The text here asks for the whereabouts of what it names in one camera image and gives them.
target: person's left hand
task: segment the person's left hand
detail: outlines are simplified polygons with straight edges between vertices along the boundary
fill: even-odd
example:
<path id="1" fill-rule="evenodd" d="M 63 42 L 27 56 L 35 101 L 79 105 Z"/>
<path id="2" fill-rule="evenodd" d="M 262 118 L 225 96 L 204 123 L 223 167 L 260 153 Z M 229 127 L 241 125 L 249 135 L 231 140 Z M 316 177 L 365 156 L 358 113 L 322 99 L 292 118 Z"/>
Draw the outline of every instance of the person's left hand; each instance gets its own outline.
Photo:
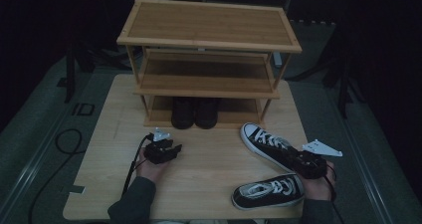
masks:
<path id="1" fill-rule="evenodd" d="M 142 148 L 139 152 L 139 161 L 136 163 L 136 165 L 145 160 L 145 156 L 143 155 L 144 152 L 145 148 Z M 154 164 L 147 160 L 136 169 L 136 176 L 145 177 L 157 184 L 169 164 L 170 161 Z"/>

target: gray floor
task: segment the gray floor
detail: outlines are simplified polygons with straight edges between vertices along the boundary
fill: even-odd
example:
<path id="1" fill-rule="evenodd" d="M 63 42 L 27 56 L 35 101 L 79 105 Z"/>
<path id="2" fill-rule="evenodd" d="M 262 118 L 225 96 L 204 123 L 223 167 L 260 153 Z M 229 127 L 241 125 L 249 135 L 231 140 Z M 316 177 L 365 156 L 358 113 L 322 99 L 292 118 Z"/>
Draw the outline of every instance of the gray floor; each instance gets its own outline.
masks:
<path id="1" fill-rule="evenodd" d="M 304 51 L 292 58 L 286 77 L 316 63 L 333 29 L 317 24 L 294 23 L 293 27 Z M 317 138 L 344 153 L 344 157 L 329 160 L 335 163 L 338 175 L 335 204 L 345 223 L 422 223 L 421 205 L 369 107 L 351 93 L 352 103 L 346 106 L 348 119 L 342 118 L 336 108 L 338 88 L 327 89 L 321 84 L 325 72 L 290 82 L 290 86 L 308 139 Z M 52 67 L 0 136 L 1 223 L 32 223 L 29 219 L 34 223 L 90 222 L 63 218 L 63 207 L 83 155 L 74 155 L 60 168 L 69 155 L 58 151 L 55 138 L 68 128 L 77 128 L 82 135 L 79 150 L 87 148 L 108 88 L 118 73 L 123 72 L 101 65 L 93 74 L 78 72 L 77 92 L 69 104 L 64 104 L 66 92 L 57 88 L 56 83 L 65 75 L 65 62 Z M 94 105 L 93 115 L 73 114 L 76 104 Z M 72 151 L 78 142 L 79 135 L 72 130 L 58 140 L 66 151 Z M 37 193 L 58 169 L 29 218 Z M 298 223 L 298 220 L 270 222 Z"/>

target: sleeve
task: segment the sleeve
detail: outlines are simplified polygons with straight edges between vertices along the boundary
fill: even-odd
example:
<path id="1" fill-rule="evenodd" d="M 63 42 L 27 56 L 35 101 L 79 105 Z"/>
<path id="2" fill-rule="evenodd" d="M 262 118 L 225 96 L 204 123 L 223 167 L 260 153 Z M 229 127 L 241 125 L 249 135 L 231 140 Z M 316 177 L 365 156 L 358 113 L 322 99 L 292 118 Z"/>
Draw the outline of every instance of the sleeve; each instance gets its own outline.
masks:
<path id="1" fill-rule="evenodd" d="M 146 224 L 155 196 L 155 184 L 147 178 L 136 177 L 126 193 L 108 209 L 112 224 Z"/>
<path id="2" fill-rule="evenodd" d="M 301 224 L 334 223 L 330 201 L 305 199 Z"/>

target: shoe rack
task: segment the shoe rack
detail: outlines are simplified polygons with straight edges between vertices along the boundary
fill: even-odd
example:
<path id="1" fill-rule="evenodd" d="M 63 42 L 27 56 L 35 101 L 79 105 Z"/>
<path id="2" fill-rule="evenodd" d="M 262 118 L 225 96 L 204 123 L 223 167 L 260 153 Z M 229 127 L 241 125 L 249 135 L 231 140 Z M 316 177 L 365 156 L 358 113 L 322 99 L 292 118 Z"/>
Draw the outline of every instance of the shoe rack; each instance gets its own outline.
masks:
<path id="1" fill-rule="evenodd" d="M 222 98 L 216 127 L 263 123 L 291 55 L 302 51 L 282 8 L 166 0 L 135 0 L 117 43 L 148 126 L 171 126 L 172 97 Z M 276 76 L 273 52 L 286 54 Z"/>

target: dark background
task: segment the dark background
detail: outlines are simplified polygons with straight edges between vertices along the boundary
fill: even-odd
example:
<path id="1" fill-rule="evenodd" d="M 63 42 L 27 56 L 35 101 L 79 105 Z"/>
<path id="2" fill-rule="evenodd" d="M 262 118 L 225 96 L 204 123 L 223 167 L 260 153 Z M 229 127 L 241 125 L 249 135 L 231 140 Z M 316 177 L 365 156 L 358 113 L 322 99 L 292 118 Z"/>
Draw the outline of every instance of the dark background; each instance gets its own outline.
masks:
<path id="1" fill-rule="evenodd" d="M 48 69 L 80 41 L 115 50 L 133 0 L 0 0 L 2 130 Z M 286 0 L 210 0 L 283 6 Z M 330 55 L 350 52 L 351 77 L 422 199 L 422 0 L 292 0 L 295 21 L 336 28 Z"/>

